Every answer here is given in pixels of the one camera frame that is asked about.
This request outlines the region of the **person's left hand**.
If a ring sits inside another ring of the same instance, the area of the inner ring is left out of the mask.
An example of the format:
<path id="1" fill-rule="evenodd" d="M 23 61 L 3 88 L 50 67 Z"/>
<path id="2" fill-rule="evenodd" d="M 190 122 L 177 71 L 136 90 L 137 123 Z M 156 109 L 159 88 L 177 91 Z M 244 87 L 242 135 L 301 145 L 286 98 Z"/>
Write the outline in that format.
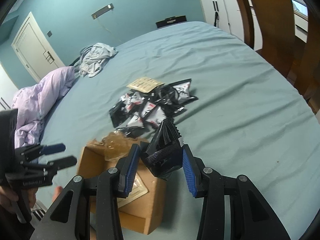
<path id="1" fill-rule="evenodd" d="M 36 203 L 36 193 L 38 191 L 38 188 L 28 189 L 27 195 L 28 195 L 28 202 L 29 207 L 33 208 Z M 11 188 L 6 186 L 0 186 L 0 202 L 1 206 L 9 211 L 10 213 L 14 213 L 14 208 L 12 207 L 12 202 L 18 201 L 18 195 L 16 192 L 14 192 Z"/>

